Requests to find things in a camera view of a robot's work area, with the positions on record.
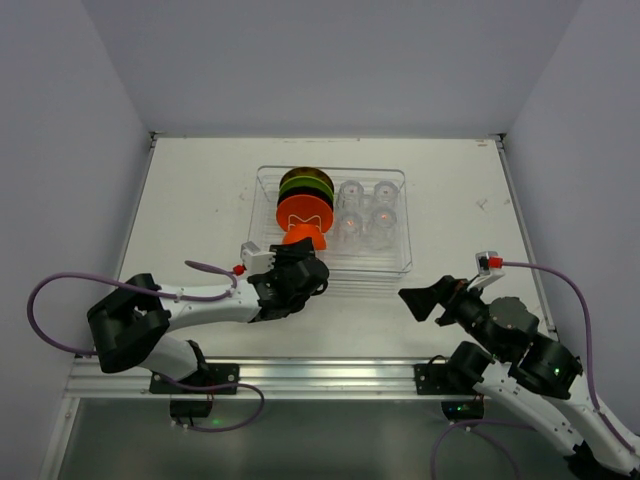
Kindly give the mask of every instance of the orange object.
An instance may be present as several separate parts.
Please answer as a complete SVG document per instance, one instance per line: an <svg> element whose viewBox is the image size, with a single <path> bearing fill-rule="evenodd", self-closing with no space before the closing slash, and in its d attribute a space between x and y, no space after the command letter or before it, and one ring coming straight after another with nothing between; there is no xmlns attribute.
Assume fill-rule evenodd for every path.
<svg viewBox="0 0 640 480"><path fill-rule="evenodd" d="M333 224L333 211L325 201L312 195L295 195L283 200L276 210L278 225L285 232L306 223L327 233Z"/></svg>
<svg viewBox="0 0 640 480"><path fill-rule="evenodd" d="M291 229L285 233L282 243L288 245L290 243L296 243L300 240L304 240L307 237L311 238L314 249L327 249L327 241L325 240L322 232L320 232L317 226L310 225L308 223L299 223L298 225L291 227Z"/></svg>

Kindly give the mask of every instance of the white table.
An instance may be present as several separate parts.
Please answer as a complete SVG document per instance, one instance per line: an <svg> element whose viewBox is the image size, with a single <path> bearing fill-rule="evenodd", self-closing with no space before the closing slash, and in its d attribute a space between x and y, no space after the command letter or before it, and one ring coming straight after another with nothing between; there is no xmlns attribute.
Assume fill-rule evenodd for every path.
<svg viewBox="0 0 640 480"><path fill-rule="evenodd" d="M491 140L160 138L120 278L151 272L157 282L173 285L224 282L183 261L225 268L239 263L262 165L402 169L413 270L398 289L428 286L445 274L470 278L474 254L482 250L527 260ZM487 289L485 300L517 296L542 319L531 272L510 269L507 275ZM541 331L547 332L544 321ZM458 326L416 322L396 295L331 292L286 319L211 324L172 335L195 340L207 356L237 358L428 358L471 340Z"/></svg>

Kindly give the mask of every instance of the clear plastic cup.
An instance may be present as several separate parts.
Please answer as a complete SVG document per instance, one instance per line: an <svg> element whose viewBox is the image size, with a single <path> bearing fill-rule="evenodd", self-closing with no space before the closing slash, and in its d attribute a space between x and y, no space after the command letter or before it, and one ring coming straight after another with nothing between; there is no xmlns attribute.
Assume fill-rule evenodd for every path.
<svg viewBox="0 0 640 480"><path fill-rule="evenodd" d="M389 207L377 207L371 213L367 234L369 246L375 250L393 247L396 240L398 217Z"/></svg>
<svg viewBox="0 0 640 480"><path fill-rule="evenodd" d="M355 212L362 206L362 197L364 196L364 187L360 182L355 180L347 180L340 185L338 190L338 198L336 206L340 210Z"/></svg>
<svg viewBox="0 0 640 480"><path fill-rule="evenodd" d="M378 182L373 187L373 198L376 205L395 208L398 200L398 187L388 180Z"/></svg>
<svg viewBox="0 0 640 480"><path fill-rule="evenodd" d="M363 227L364 222L360 214L342 212L334 224L336 247L345 251L357 249L360 246Z"/></svg>

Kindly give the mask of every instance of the stack of spools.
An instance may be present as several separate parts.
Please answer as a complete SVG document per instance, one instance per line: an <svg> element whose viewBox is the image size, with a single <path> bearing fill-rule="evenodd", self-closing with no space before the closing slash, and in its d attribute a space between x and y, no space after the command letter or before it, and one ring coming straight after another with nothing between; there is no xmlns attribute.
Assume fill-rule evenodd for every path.
<svg viewBox="0 0 640 480"><path fill-rule="evenodd" d="M333 182L322 170L298 167L280 180L276 219L285 232L283 243L310 237L316 250L327 248L324 234L333 224Z"/></svg>

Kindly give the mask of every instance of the metal frame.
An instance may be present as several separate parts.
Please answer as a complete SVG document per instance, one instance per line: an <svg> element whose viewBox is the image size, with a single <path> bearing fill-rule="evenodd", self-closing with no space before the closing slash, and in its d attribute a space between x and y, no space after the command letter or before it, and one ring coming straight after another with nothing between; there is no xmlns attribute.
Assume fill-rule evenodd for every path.
<svg viewBox="0 0 640 480"><path fill-rule="evenodd" d="M520 207L520 201L518 200L518 195L516 194L515 186L513 185L513 178L511 177L511 170L509 168L509 162L507 161L507 153L504 149L504 143L502 141L502 136L492 136L492 140L496 142L496 147L498 149L498 155L500 156L500 163L502 164L502 170L504 171L504 177L507 180L507 187L509 188L509 194L511 195L511 201L513 202L513 208L516 211L516 219L518 220L518 226L520 227L520 233L522 234L522 240L524 241L524 249L527 252L527 257L529 258L529 262L536 263L536 257L533 253L533 246L531 245L531 239L529 238L529 232L527 231L527 225L524 221L524 216L522 214L522 208ZM542 313L544 315L544 321L547 324L547 330L549 337L554 340L558 340L558 330L553 321L553 316L551 315L551 310L549 309L549 302L547 301L547 295L544 291L544 286L542 284L542 278L540 275L540 271L532 270L533 275L533 283L536 286L536 290L538 292L538 298L540 299L540 307L542 309Z"/></svg>
<svg viewBox="0 0 640 480"><path fill-rule="evenodd" d="M260 388L270 400L457 400L459 395L416 394L413 365L428 359L252 359L207 358L210 363L237 363L240 381ZM78 360L69 376L69 398L179 399L193 395L151 395L151 374L133 368L115 375L100 371L97 360ZM239 389L224 399L251 399Z"/></svg>
<svg viewBox="0 0 640 480"><path fill-rule="evenodd" d="M151 146L145 172L153 159L158 132L151 132ZM527 256L535 262L529 234L515 192L501 136L488 135L496 143L497 151L509 188ZM139 192L138 205L144 192ZM136 207L129 225L129 236L119 258L116 274L121 270L130 233L135 222ZM557 340L557 330L540 274L533 272L549 336ZM426 363L428 358L402 359L261 359L207 358L211 363L240 364L241 381L259 387L271 400L412 400L441 402L469 397L450 395L417 395L413 365ZM60 413L51 435L49 447L40 472L40 480L57 478L72 433L80 400L83 398L189 398L190 395L152 395L148 388L151 375L147 370L134 368L115 375L100 371L96 359L76 359L69 375ZM237 395L219 396L220 400L253 399L254 394L239 389Z"/></svg>
<svg viewBox="0 0 640 480"><path fill-rule="evenodd" d="M58 478L79 406L79 398L62 399L62 405L60 405L58 417L49 439L47 453L40 468L40 475L38 476L40 480Z"/></svg>

